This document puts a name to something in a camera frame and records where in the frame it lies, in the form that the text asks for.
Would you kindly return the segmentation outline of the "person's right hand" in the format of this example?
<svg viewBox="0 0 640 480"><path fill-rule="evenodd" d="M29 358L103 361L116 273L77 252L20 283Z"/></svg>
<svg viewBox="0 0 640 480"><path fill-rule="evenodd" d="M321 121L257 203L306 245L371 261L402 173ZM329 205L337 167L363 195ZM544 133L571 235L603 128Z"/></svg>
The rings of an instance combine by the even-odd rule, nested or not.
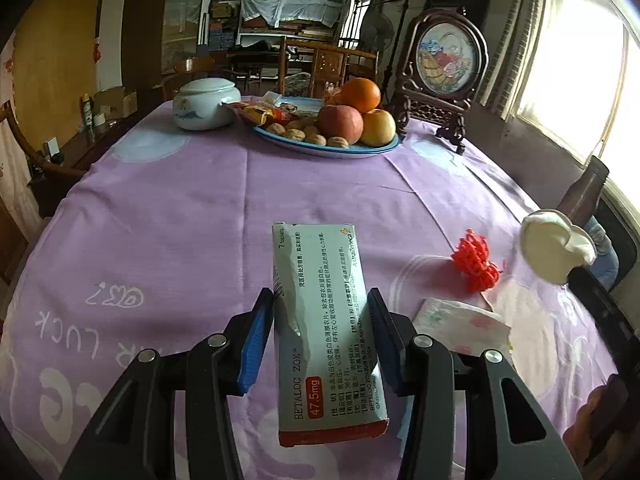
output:
<svg viewBox="0 0 640 480"><path fill-rule="evenodd" d="M590 437L592 415L607 388L606 385L602 385L590 392L587 402L578 410L574 424L563 434L562 439L578 465L585 463L589 456L592 447Z"/></svg>

